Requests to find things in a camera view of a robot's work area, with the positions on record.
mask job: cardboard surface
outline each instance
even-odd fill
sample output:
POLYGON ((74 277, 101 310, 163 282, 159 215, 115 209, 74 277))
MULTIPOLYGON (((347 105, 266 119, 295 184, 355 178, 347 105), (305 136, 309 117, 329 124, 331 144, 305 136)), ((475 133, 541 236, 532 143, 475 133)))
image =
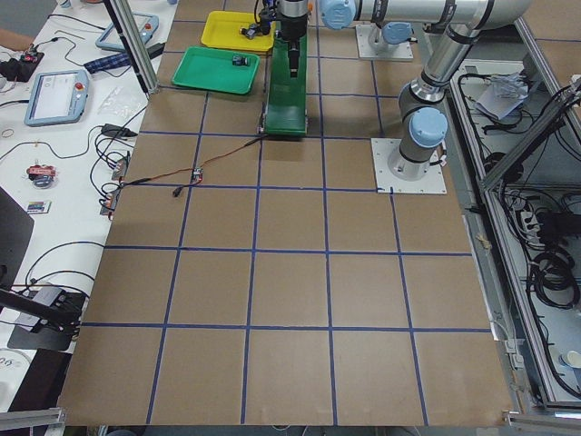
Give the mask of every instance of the cardboard surface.
POLYGON ((573 74, 581 74, 581 62, 575 55, 581 48, 581 4, 567 0, 534 0, 525 13, 525 20, 559 85, 570 84, 573 74), (555 11, 566 11, 558 14, 558 25, 549 21, 555 11))
MULTIPOLYGON (((197 45, 214 7, 180 2, 168 50, 197 45)), ((60 399, 71 425, 500 423, 507 386, 449 178, 438 197, 375 193, 369 139, 400 137, 395 90, 419 64, 355 61, 352 31, 315 24, 307 138, 209 163, 177 198, 188 172, 123 191, 60 399)), ((163 55, 163 83, 180 55, 163 55)), ((251 139, 262 61, 249 95, 154 95, 131 178, 251 139)))

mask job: metal mounting plate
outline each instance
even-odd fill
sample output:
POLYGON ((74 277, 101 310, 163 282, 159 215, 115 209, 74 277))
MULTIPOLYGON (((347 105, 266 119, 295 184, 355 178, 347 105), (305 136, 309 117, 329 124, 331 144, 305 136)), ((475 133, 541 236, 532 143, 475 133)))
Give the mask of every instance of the metal mounting plate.
MULTIPOLYGON (((399 147, 400 139, 371 138, 375 182, 378 193, 437 193, 445 194, 446 183, 439 165, 430 166, 426 175, 416 182, 407 182, 393 175, 388 168, 389 154, 399 147)), ((438 154, 434 152, 431 161, 436 162, 438 154)))
POLYGON ((386 45, 385 50, 377 51, 369 44, 369 34, 375 25, 356 25, 355 35, 357 35, 357 47, 361 59, 411 62, 414 55, 411 52, 409 43, 399 45, 386 45))

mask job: green conveyor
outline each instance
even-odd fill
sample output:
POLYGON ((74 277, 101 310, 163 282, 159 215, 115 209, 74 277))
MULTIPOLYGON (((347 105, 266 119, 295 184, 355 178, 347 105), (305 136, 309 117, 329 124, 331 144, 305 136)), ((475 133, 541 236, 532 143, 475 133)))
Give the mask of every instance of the green conveyor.
POLYGON ((300 60, 297 77, 291 77, 287 43, 274 39, 272 47, 271 83, 262 119, 263 132, 284 136, 307 134, 307 36, 300 39, 300 60))

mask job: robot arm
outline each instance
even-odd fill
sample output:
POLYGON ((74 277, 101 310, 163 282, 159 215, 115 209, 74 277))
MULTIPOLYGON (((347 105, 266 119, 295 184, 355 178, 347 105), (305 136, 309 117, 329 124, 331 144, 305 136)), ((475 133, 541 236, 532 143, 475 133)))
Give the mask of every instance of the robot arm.
POLYGON ((509 25, 526 12, 532 0, 321 0, 323 23, 340 30, 353 21, 406 21, 445 26, 446 31, 420 77, 404 86, 399 110, 404 137, 389 157, 399 178, 420 179, 433 150, 446 136, 448 123, 435 104, 444 98, 458 70, 483 29, 509 25))
POLYGON ((442 100, 443 89, 458 70, 481 30, 509 25, 532 0, 322 0, 323 24, 335 30, 353 21, 407 21, 446 25, 446 33, 411 92, 426 103, 442 100))
POLYGON ((281 23, 281 38, 289 48, 290 77, 299 71, 300 39, 307 33, 308 0, 278 0, 277 20, 281 23))

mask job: yellow tray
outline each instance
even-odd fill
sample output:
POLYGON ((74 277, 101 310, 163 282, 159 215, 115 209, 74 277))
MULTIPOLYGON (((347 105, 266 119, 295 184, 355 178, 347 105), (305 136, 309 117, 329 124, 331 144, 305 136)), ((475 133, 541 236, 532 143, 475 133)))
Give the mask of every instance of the yellow tray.
POLYGON ((213 11, 208 14, 203 28, 202 44, 212 48, 268 52, 274 44, 274 23, 271 32, 265 36, 248 39, 240 29, 254 23, 254 14, 246 12, 213 11))

